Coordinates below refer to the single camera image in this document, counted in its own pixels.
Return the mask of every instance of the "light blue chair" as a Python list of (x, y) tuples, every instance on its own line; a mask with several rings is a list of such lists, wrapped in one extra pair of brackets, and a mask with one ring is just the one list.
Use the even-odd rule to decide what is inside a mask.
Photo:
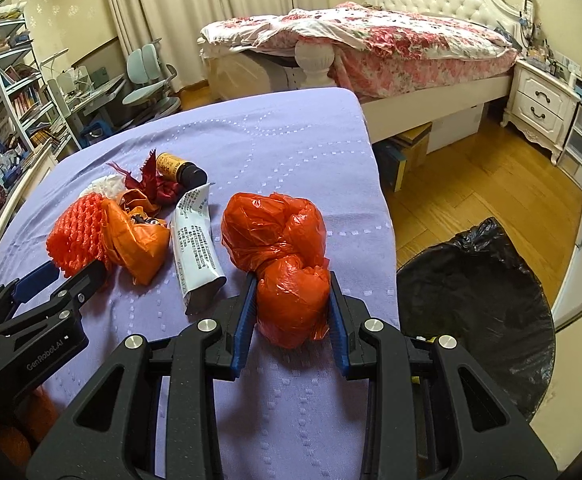
[(180, 99), (168, 96), (169, 83), (178, 75), (178, 72), (173, 65), (161, 65), (155, 48), (155, 44), (159, 41), (147, 43), (142, 48), (134, 50), (126, 60), (126, 72), (129, 79), (132, 83), (142, 86), (127, 95), (122, 100), (122, 104), (137, 106), (149, 103), (149, 107), (141, 116), (133, 120), (134, 126), (180, 111)]

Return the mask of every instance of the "pink floral blanket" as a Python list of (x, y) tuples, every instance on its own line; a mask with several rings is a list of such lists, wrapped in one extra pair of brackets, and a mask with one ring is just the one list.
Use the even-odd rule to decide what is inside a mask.
[(208, 25), (202, 35), (226, 53), (250, 49), (293, 56), (299, 40), (333, 43), (331, 76), (339, 86), (371, 97), (491, 77), (516, 59), (505, 38), (481, 25), (352, 2), (294, 9), (286, 16), (233, 18)]

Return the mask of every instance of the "drawer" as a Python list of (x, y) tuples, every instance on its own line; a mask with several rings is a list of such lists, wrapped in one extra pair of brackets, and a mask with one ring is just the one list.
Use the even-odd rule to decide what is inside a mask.
[(570, 99), (539, 76), (523, 70), (520, 74), (518, 91), (564, 119)]
[(551, 142), (558, 140), (562, 119), (522, 92), (516, 94), (513, 114), (527, 121)]

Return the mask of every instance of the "cardboard box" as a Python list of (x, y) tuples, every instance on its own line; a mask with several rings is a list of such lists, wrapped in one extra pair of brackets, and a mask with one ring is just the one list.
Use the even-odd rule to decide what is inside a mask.
[(405, 173), (424, 164), (431, 126), (432, 123), (421, 124), (387, 139), (398, 146), (402, 155), (406, 157)]
[(484, 115), (483, 110), (487, 108), (485, 105), (477, 105), (433, 121), (427, 153), (476, 133)]

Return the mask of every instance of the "nightstand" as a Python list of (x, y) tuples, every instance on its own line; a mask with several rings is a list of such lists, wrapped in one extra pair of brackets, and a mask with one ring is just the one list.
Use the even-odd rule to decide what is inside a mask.
[(580, 96), (569, 85), (519, 59), (500, 125), (515, 124), (527, 140), (551, 151), (555, 165), (578, 102)]

